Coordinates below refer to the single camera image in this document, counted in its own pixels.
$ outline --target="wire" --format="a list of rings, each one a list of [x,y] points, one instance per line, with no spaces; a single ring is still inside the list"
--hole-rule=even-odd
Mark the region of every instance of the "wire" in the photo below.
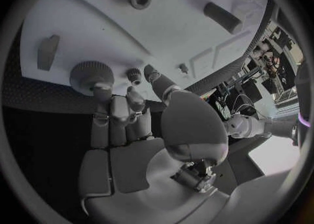
[[[238,100],[238,98],[239,98],[240,96],[246,97],[246,98],[249,100],[249,102],[252,104],[252,106],[254,106],[254,103],[252,102],[252,100],[251,100],[248,96],[246,96],[245,94],[239,94],[239,95],[235,98],[235,101],[234,101],[234,103],[233,103],[233,106],[232,106],[231,111],[233,111],[234,106],[236,105],[236,102],[237,102],[237,100]]]
[[[243,104],[243,105],[240,105],[240,106],[238,107],[238,109],[235,111],[234,114],[236,114],[236,113],[239,111],[239,109],[240,109],[241,107],[243,107],[243,106],[250,106],[250,107],[254,108],[254,109],[255,109],[261,116],[263,116],[264,118],[270,119],[270,117],[266,117],[266,116],[263,115],[259,110],[257,110],[254,106],[252,106],[252,105],[250,105],[250,104]]]

